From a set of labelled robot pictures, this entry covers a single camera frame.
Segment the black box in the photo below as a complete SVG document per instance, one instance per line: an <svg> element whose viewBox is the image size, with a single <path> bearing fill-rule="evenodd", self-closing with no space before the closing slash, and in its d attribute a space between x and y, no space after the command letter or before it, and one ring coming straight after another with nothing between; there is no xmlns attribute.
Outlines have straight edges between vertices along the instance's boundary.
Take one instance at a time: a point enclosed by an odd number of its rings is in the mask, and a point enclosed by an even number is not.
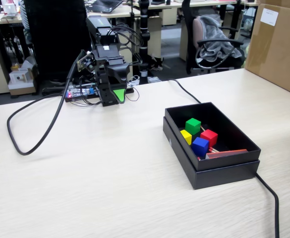
<svg viewBox="0 0 290 238"><path fill-rule="evenodd" d="M246 149L248 152L214 159L201 157L199 161L180 133L191 118L218 134L214 147L219 151ZM212 103L167 108L164 133L194 189L251 179L256 174L260 148Z"/></svg>

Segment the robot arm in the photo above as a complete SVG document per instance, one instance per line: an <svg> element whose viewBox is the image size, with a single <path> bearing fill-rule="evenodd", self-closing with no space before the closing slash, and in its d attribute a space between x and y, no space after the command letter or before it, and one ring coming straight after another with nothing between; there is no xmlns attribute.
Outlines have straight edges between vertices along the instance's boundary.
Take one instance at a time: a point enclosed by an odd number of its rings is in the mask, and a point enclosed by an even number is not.
<svg viewBox="0 0 290 238"><path fill-rule="evenodd" d="M94 73L103 106L125 102L129 63L119 54L118 34L104 17L87 18L92 51L77 62L78 71Z"/></svg>

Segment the blue cube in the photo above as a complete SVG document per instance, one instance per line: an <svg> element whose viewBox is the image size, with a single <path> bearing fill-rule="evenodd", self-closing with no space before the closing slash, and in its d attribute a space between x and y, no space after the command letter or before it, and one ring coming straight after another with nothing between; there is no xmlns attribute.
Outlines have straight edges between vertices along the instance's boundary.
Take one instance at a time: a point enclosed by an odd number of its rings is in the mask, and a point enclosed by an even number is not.
<svg viewBox="0 0 290 238"><path fill-rule="evenodd" d="M205 156L209 149L209 141L197 137L191 144L191 148L196 156Z"/></svg>

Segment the office chair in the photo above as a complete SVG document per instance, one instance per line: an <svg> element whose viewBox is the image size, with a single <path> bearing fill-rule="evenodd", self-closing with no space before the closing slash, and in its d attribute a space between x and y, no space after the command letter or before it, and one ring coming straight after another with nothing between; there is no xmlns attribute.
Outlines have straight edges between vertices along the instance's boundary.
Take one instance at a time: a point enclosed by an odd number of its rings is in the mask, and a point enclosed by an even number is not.
<svg viewBox="0 0 290 238"><path fill-rule="evenodd" d="M186 72L191 74L191 69L205 69L208 72L213 71L224 71L230 69L241 68L245 61L245 56L243 50L240 48L243 45L242 41L237 41L234 39L206 39L203 40L203 27L200 22L199 17L195 18L192 16L190 9L190 1L184 0L182 3L182 11L184 16L184 21L188 31L188 46L187 46L187 56L186 56ZM220 29L229 29L230 31L237 32L238 30L229 27L219 27ZM199 56L199 52L202 47L208 42L230 42L233 45L233 49L237 49L242 57L234 58L229 54L224 59L217 59L215 62L208 62L202 60L197 62L196 56Z"/></svg>
<svg viewBox="0 0 290 238"><path fill-rule="evenodd" d="M81 50L91 50L84 0L25 0L40 79L65 81Z"/></svg>

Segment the red cube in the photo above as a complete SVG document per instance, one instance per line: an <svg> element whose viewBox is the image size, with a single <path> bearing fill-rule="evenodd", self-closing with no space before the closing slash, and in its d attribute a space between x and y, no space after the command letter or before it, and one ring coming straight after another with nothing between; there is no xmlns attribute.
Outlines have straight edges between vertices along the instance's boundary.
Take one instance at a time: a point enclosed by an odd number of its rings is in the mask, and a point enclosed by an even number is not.
<svg viewBox="0 0 290 238"><path fill-rule="evenodd" d="M209 148L214 146L218 140L218 135L211 130L205 130L200 137L209 141Z"/></svg>

